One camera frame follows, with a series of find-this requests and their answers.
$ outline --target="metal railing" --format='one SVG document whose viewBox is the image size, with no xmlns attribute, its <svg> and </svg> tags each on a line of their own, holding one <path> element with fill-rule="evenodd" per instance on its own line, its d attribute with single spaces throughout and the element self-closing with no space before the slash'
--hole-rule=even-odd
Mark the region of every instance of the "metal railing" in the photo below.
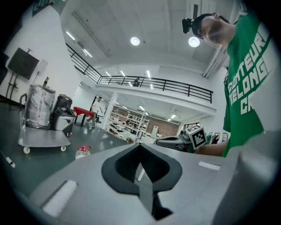
<svg viewBox="0 0 281 225">
<path fill-rule="evenodd" d="M 88 76 L 95 83 L 98 83 L 102 75 L 95 70 L 89 63 L 87 63 L 77 52 L 75 52 L 67 43 L 67 50 L 69 52 L 71 60 L 74 62 L 74 66 L 81 73 Z"/>
<path fill-rule="evenodd" d="M 212 103 L 212 91 L 204 89 L 202 87 L 197 87 L 195 85 L 172 80 L 138 76 L 103 76 L 99 81 L 99 84 L 119 84 L 133 87 L 145 87 L 150 89 L 157 88 L 162 91 L 172 91 L 185 94 L 188 97 L 192 96 L 201 98 Z"/>
</svg>

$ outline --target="person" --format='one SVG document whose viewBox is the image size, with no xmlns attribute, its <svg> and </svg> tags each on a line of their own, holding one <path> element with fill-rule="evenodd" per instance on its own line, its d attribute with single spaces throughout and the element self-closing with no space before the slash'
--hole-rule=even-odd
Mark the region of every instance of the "person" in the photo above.
<svg viewBox="0 0 281 225">
<path fill-rule="evenodd" d="M 139 77 L 134 80 L 133 87 L 138 87 L 139 86 L 139 84 L 140 84 L 139 80 L 140 80 Z"/>
<path fill-rule="evenodd" d="M 230 148 L 243 145 L 252 136 L 263 132 L 249 97 L 277 66 L 279 57 L 274 57 L 274 41 L 253 12 L 243 11 L 235 25 L 218 13 L 202 14 L 191 27 L 199 39 L 227 48 L 230 57 L 228 74 L 223 82 L 227 101 L 223 129 L 230 132 L 231 137 L 219 144 L 204 145 L 196 152 L 226 157 Z"/>
<path fill-rule="evenodd" d="M 101 97 L 98 97 L 97 101 L 95 101 L 92 106 L 91 106 L 91 112 L 94 113 L 94 117 L 93 117 L 93 128 L 95 128 L 96 126 L 96 115 L 97 115 L 97 112 L 98 112 L 98 109 L 101 110 L 101 113 L 102 113 L 102 109 L 100 107 L 100 102 L 101 102 Z M 87 122 L 90 122 L 92 120 L 92 118 L 90 117 L 89 119 L 87 119 Z"/>
</svg>

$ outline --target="neck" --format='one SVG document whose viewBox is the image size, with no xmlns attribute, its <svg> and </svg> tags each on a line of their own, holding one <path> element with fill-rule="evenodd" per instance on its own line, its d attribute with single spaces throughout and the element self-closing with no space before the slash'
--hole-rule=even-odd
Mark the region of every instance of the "neck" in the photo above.
<svg viewBox="0 0 281 225">
<path fill-rule="evenodd" d="M 236 26 L 233 24 L 225 23 L 225 27 L 223 29 L 223 41 L 222 45 L 224 47 L 228 47 L 228 44 L 232 41 L 235 36 Z"/>
</svg>

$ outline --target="black television screen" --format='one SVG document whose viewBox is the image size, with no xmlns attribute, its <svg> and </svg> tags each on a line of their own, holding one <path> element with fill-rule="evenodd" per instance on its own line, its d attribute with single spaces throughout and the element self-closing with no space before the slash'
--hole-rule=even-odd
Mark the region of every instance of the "black television screen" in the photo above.
<svg viewBox="0 0 281 225">
<path fill-rule="evenodd" d="M 9 62 L 8 68 L 18 75 L 30 79 L 39 60 L 18 48 Z"/>
</svg>

